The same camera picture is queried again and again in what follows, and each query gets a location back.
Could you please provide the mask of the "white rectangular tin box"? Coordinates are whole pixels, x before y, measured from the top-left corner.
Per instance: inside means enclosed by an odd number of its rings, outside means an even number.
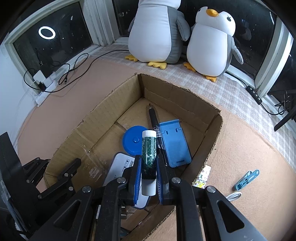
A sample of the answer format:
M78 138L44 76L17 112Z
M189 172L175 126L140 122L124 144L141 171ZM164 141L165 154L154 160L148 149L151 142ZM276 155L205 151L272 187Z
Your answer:
M135 157L126 155L122 152L115 154L109 171L104 180L103 186L106 186L110 181L121 177L126 168L132 167ZM139 196L136 205L134 208L144 209L149 201L148 196L142 195L142 183L140 182Z

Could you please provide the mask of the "green glitter glue tube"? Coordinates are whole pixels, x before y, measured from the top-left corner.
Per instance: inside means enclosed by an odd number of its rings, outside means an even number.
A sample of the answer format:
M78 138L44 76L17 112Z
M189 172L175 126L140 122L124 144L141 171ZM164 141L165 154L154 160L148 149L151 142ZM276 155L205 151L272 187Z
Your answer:
M145 130L142 132L142 195L156 194L156 132Z

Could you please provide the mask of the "blue phone stand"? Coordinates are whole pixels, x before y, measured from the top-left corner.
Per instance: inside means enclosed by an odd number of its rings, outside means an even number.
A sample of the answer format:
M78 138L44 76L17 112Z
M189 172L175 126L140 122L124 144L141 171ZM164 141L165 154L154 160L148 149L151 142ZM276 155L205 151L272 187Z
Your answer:
M179 120L165 121L159 124L168 164L172 168L191 163L192 158Z

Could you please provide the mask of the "black marker pen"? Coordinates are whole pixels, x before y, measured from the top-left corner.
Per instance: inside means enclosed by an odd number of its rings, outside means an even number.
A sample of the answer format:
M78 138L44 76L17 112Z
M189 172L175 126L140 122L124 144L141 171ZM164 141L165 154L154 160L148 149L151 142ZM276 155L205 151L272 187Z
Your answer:
M155 109L152 104L149 104L149 117L151 119L152 128L156 132L157 146L159 148L159 152L163 155L165 165L167 166L168 165L167 153L165 150L165 146L164 146L161 130L159 127L157 115L156 115Z

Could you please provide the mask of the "yellow printed small packet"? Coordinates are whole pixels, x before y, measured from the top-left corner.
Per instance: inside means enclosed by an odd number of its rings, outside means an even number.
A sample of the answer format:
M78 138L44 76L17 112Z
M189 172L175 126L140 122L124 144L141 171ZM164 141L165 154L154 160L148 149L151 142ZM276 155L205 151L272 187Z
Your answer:
M206 183L208 181L210 175L211 167L209 165L205 165L201 171L199 172L197 178L193 182L194 187L204 189L206 187Z

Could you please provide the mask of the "brown cardboard box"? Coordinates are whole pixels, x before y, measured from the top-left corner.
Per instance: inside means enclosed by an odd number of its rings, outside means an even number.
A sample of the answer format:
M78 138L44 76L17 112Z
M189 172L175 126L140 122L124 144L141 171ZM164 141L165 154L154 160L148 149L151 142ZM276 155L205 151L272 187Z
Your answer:
M36 240L119 240L120 208L143 208L159 197L152 217L177 209L177 239L201 240L197 196L190 182L211 153L220 110L192 92L145 74L126 80L74 128L46 168L49 185L75 161L74 195L34 235Z

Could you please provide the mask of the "blue clothes peg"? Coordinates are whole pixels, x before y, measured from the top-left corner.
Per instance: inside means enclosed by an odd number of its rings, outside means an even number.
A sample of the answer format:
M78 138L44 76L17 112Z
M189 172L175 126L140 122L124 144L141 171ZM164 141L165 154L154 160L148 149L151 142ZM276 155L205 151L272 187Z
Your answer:
M235 185L234 190L239 191L248 185L251 181L253 181L258 175L260 171L258 169L254 171L248 171Z

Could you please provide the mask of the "white power strip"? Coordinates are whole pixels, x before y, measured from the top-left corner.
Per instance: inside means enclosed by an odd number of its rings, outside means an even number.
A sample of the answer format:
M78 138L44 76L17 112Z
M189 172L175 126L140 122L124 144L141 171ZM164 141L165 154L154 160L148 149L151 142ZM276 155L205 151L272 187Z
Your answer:
M53 92L58 87L59 78L68 71L69 67L68 63L61 66L57 71L54 71L48 78L43 81L46 89L45 91L41 91L37 97L35 98L35 102L37 106L40 106L45 99L49 96L51 92Z

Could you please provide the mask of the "white power adapter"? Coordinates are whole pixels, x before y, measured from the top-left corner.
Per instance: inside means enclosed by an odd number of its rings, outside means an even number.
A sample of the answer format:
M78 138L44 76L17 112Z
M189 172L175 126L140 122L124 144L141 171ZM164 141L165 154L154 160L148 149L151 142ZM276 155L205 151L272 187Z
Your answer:
M44 82L46 80L46 77L42 73L41 70L39 70L34 76L33 79L36 83Z

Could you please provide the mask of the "small penguin plush toy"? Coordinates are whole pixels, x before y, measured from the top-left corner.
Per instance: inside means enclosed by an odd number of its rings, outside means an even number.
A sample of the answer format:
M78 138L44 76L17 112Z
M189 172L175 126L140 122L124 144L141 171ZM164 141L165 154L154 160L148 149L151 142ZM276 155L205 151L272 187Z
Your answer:
M226 72L233 57L243 64L243 56L234 41L235 30L235 20L229 13L201 7L192 27L184 66L216 82L217 77Z

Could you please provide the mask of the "large penguin plush toy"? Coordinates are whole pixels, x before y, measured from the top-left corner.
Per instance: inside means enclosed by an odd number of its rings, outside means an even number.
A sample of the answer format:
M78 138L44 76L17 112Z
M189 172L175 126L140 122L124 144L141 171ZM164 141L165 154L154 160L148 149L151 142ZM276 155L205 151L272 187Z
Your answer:
M125 58L160 69L176 64L191 35L180 5L181 1L139 1L128 28L130 54Z

